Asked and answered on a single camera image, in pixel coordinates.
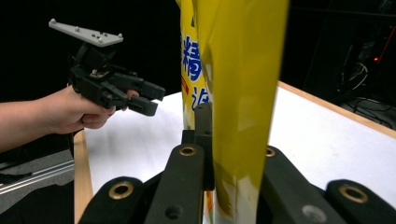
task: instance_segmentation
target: wooden table edge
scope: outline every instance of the wooden table edge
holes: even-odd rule
[[[78,223],[93,196],[91,170],[84,131],[76,133],[74,137],[74,161],[75,223]]]

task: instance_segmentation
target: white mounting plate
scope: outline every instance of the white mounting plate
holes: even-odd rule
[[[99,31],[60,23],[55,19],[49,21],[49,27],[101,48],[120,43],[123,40],[122,34],[100,33]]]

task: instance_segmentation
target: white tabletop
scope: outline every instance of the white tabletop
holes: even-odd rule
[[[269,145],[279,148],[312,184],[359,182],[396,207],[396,139],[277,88]],[[183,130],[181,93],[166,96],[154,117],[118,111],[86,130],[93,193],[107,181],[145,182],[163,170]]]

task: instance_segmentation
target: black cable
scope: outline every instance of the black cable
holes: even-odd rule
[[[357,112],[359,112],[361,116],[364,116],[365,118],[370,119],[371,121],[374,121],[376,123],[379,123],[381,125],[384,125],[384,126],[387,126],[387,127],[391,128],[391,129],[393,129],[393,126],[389,122],[387,122],[384,119],[381,119],[378,115],[376,115],[372,111],[366,110],[364,108],[363,109],[366,112],[361,111],[361,110],[358,109],[357,105],[351,105],[350,103],[346,103],[346,105],[348,105],[349,107],[351,107],[353,109],[353,113],[358,114]]]

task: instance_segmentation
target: black background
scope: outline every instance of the black background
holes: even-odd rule
[[[174,0],[1,1],[0,102],[36,99],[65,87],[68,54],[82,41],[49,28],[50,19],[122,33],[114,64],[180,91],[179,8]]]

